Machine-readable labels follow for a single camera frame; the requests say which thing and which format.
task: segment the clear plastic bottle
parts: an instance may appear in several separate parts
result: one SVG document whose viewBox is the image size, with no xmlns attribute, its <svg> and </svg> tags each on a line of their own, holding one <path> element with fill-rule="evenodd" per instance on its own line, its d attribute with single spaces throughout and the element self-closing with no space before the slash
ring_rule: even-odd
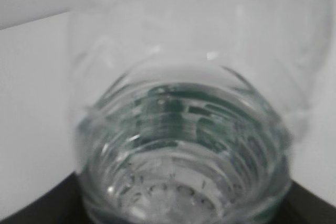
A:
<svg viewBox="0 0 336 224">
<path fill-rule="evenodd" d="M 80 0 L 70 107 L 90 217 L 269 221 L 331 20 L 332 0 Z"/>
</svg>

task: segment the dark table edge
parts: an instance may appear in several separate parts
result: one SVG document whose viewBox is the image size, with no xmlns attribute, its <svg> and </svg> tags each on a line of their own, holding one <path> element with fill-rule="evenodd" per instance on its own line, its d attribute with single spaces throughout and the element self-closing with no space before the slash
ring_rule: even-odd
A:
<svg viewBox="0 0 336 224">
<path fill-rule="evenodd" d="M 80 199 L 76 176 L 69 175 L 51 191 L 0 224 L 91 224 Z M 271 224 L 336 224 L 336 208 L 297 183 Z"/>
</svg>

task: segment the black surface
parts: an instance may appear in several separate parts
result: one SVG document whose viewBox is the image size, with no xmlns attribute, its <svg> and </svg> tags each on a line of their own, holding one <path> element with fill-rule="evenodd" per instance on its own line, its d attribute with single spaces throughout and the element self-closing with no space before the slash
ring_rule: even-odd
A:
<svg viewBox="0 0 336 224">
<path fill-rule="evenodd" d="M 93 224 L 71 174 L 53 190 L 0 224 Z M 336 208 L 294 183 L 270 224 L 336 224 Z"/>
</svg>

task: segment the water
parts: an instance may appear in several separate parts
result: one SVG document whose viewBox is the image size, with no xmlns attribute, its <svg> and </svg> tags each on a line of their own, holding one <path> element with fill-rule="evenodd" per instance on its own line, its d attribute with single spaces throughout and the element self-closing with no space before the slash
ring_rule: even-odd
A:
<svg viewBox="0 0 336 224">
<path fill-rule="evenodd" d="M 192 83 L 105 94 L 77 128 L 91 217 L 208 224 L 270 198 L 290 137 L 264 101 L 254 110 L 242 97 Z"/>
</svg>

